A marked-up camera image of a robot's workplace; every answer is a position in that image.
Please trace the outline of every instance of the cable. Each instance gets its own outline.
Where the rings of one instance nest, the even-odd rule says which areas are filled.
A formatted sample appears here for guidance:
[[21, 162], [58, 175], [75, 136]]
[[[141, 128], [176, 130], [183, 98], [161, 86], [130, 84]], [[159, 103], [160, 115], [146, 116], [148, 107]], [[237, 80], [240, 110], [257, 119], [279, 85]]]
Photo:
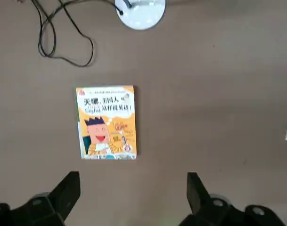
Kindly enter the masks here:
[[[66, 6], [68, 6], [68, 5], [72, 5], [72, 4], [76, 4], [76, 3], [82, 3], [82, 2], [89, 2], [89, 1], [93, 1], [93, 0], [70, 0], [70, 1], [67, 1], [65, 3], [63, 3], [62, 0], [58, 0], [58, 2], [60, 3], [60, 6], [58, 6], [50, 15], [48, 15], [46, 10], [40, 4], [39, 0], [31, 0], [32, 4], [34, 5], [36, 10], [38, 11], [39, 18], [40, 18], [40, 33], [39, 33], [39, 41], [38, 41], [38, 51], [39, 51], [39, 54], [41, 56], [47, 57], [47, 58], [52, 58], [52, 59], [61, 59], [61, 60], [64, 60], [64, 61], [74, 65], [74, 66], [77, 66], [77, 67], [87, 67], [87, 66], [90, 65], [90, 63], [91, 63], [91, 61], [93, 59], [93, 53], [94, 53], [93, 41], [92, 41], [92, 39], [89, 36], [83, 34], [80, 31], [80, 29], [76, 25], [75, 21], [72, 19], [71, 15], [69, 14], [68, 10], [66, 9]], [[110, 5], [112, 5], [119, 12], [120, 15], [123, 15], [122, 10], [120, 10], [114, 3], [110, 2], [109, 0], [100, 0], [100, 1], [103, 1], [103, 2], [106, 2], [106, 3], [110, 4]], [[75, 29], [77, 30], [77, 32], [82, 37], [87, 39], [90, 42], [90, 44], [91, 44], [90, 58], [89, 58], [88, 62], [83, 64], [83, 65], [77, 64], [77, 63], [73, 62], [72, 60], [67, 59], [66, 57], [55, 56], [54, 55], [55, 52], [56, 52], [56, 47], [57, 47], [57, 35], [56, 35], [56, 30], [55, 30], [54, 24], [52, 22], [52, 19], [62, 9], [65, 11], [65, 14], [69, 18], [69, 20], [71, 21], [71, 23], [73, 24]], [[44, 31], [45, 31], [47, 25], [49, 25], [49, 24], [51, 26], [52, 33], [53, 33], [53, 47], [52, 47], [52, 50], [50, 51], [50, 53], [47, 53], [46, 50], [43, 47], [42, 38], [43, 38], [43, 35], [44, 35]]]

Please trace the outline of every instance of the cartoon mouth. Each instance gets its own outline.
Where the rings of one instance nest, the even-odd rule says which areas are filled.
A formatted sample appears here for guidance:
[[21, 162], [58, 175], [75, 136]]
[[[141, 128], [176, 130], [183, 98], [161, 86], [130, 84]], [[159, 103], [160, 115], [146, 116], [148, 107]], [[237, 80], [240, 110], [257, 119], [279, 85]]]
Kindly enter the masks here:
[[100, 142], [104, 141], [106, 136], [96, 136], [97, 140], [99, 140]]

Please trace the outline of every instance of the lamp base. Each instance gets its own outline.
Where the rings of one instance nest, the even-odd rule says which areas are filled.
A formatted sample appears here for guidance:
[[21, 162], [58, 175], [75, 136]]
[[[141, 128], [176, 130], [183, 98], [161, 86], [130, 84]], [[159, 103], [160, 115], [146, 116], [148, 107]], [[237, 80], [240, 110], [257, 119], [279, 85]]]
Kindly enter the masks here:
[[162, 18], [165, 0], [129, 0], [132, 7], [128, 8], [124, 0], [115, 0], [115, 5], [123, 11], [117, 14], [121, 21], [135, 30], [146, 30], [155, 26]]

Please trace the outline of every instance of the yellow book cover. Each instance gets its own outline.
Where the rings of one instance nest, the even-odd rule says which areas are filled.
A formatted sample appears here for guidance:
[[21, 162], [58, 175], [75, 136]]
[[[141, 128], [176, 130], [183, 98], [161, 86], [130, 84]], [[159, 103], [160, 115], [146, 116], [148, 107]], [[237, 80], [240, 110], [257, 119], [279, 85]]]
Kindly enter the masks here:
[[82, 159], [136, 159], [133, 86], [76, 88]]

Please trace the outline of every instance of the red logo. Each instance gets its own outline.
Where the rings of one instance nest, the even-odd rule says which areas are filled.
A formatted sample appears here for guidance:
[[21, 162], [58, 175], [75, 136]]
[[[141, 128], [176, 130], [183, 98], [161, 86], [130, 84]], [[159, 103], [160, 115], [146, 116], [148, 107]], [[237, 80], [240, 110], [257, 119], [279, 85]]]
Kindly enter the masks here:
[[84, 92], [83, 90], [80, 90], [80, 91], [78, 92], [78, 95], [83, 96], [83, 95], [85, 95], [85, 92]]

